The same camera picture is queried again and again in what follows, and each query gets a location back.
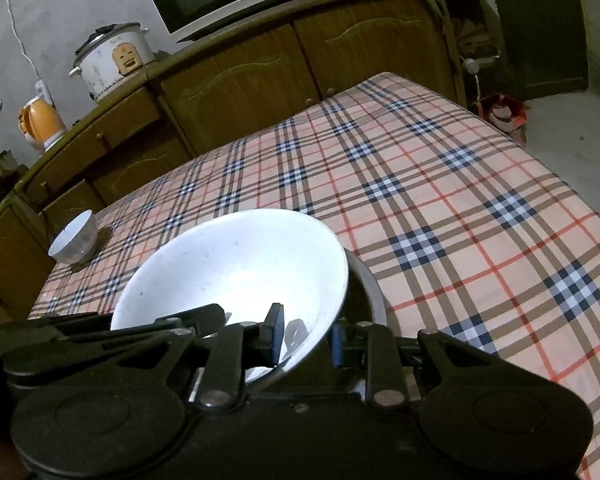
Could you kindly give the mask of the red patterned bag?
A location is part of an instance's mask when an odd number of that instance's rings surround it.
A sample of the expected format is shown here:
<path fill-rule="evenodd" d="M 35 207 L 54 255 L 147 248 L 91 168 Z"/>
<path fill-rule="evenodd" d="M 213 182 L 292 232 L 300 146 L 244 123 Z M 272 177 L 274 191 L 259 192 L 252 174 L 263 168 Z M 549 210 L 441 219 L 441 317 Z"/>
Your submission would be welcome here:
<path fill-rule="evenodd" d="M 469 110 L 505 133 L 518 145 L 527 146 L 527 112 L 524 103 L 506 94 L 493 93 L 473 102 Z"/>

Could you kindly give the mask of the wide white shallow bowl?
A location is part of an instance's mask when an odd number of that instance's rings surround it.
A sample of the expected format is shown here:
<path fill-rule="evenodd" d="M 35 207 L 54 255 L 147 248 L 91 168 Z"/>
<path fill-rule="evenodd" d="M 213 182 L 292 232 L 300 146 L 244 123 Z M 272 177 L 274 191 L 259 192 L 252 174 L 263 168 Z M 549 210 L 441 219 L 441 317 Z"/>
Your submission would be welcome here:
<path fill-rule="evenodd" d="M 336 234 L 286 209 L 253 209 L 198 224 L 158 249 L 133 274 L 114 307 L 125 328 L 218 304 L 230 323 L 264 320 L 284 306 L 274 368 L 250 368 L 246 385 L 275 370 L 286 375 L 320 343 L 346 298 L 349 265 Z"/>

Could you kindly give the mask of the brown wooden cabinet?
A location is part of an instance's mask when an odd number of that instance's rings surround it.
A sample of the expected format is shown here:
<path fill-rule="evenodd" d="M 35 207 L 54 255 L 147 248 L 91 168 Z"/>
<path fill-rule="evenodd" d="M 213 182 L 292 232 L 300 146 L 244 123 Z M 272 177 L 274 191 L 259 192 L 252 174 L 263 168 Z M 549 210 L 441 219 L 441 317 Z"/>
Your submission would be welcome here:
<path fill-rule="evenodd" d="M 0 324 L 31 311 L 54 229 L 193 157 L 382 72 L 466 100 L 444 0 L 297 0 L 151 64 L 23 174 L 0 205 Z"/>

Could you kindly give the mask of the small white deep bowl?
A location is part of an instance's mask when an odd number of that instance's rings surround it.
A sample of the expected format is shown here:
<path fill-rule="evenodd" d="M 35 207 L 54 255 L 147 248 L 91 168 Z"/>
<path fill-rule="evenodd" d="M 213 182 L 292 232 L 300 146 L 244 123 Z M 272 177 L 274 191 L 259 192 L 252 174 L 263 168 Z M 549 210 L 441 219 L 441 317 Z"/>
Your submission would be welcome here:
<path fill-rule="evenodd" d="M 93 211 L 84 210 L 55 237 L 48 255 L 58 263 L 73 266 L 91 255 L 97 237 L 98 227 Z"/>

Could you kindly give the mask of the steel plate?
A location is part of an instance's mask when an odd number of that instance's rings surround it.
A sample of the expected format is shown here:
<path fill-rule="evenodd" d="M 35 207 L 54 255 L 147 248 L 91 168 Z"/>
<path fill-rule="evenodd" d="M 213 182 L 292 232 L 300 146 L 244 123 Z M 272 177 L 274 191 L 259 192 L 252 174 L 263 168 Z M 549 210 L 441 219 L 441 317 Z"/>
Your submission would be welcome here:
<path fill-rule="evenodd" d="M 374 322 L 387 325 L 385 297 L 378 281 L 365 263 L 346 250 L 349 283 L 338 322 Z M 312 352 L 286 375 L 275 370 L 247 386 L 248 393 L 336 393 L 355 392 L 364 396 L 364 380 L 353 368 L 336 367 L 332 362 L 332 331 L 329 330 Z"/>

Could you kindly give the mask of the plaid checkered tablecloth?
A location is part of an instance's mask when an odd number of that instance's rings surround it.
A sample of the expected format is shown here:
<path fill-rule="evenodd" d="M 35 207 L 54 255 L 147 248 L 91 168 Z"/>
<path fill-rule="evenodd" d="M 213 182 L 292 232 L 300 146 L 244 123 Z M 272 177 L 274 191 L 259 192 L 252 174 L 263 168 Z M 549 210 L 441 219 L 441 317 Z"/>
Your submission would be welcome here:
<path fill-rule="evenodd" d="M 56 266 L 34 315 L 108 312 L 160 246 L 222 214 L 312 214 L 378 279 L 403 335 L 435 327 L 577 393 L 600 479 L 600 216 L 473 114 L 383 73 L 178 167 L 105 208 L 85 269 Z"/>

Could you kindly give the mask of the white rice cooker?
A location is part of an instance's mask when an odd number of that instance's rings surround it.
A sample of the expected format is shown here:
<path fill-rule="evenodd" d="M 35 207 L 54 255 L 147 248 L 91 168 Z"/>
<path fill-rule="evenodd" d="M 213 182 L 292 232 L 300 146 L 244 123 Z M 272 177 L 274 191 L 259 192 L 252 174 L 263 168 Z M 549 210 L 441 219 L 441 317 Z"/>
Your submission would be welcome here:
<path fill-rule="evenodd" d="M 146 39 L 149 29 L 140 23 L 96 28 L 76 50 L 69 78 L 80 78 L 94 102 L 119 88 L 156 57 Z"/>

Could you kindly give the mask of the orange electric kettle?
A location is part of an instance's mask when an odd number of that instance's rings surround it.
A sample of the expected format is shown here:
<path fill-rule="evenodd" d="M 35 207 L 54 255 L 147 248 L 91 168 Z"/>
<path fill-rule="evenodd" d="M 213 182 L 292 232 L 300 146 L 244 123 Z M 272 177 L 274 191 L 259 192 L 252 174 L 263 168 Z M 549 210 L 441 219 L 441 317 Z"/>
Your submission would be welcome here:
<path fill-rule="evenodd" d="M 26 141 L 45 153 L 67 132 L 67 127 L 53 105 L 36 96 L 19 111 L 18 127 Z"/>

